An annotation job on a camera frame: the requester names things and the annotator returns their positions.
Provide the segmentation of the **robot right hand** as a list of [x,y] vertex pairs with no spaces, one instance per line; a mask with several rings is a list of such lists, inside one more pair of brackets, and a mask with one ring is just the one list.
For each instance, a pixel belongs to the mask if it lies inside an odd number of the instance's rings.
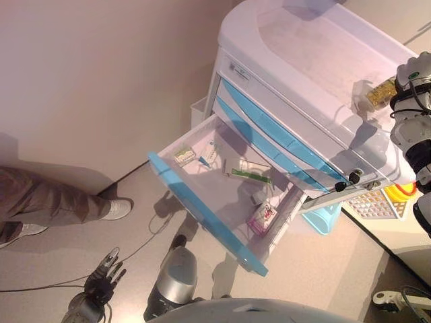
[[395,78],[397,93],[407,91],[410,88],[410,83],[414,86],[430,83],[429,52],[424,51],[418,57],[408,59],[406,64],[398,66]]

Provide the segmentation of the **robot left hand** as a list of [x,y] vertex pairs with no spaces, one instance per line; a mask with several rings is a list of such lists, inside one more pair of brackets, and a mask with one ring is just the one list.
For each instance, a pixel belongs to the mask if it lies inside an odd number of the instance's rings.
[[103,306],[110,301],[114,290],[127,269],[123,261],[118,262],[119,247],[114,247],[99,263],[84,283],[84,292],[96,305]]

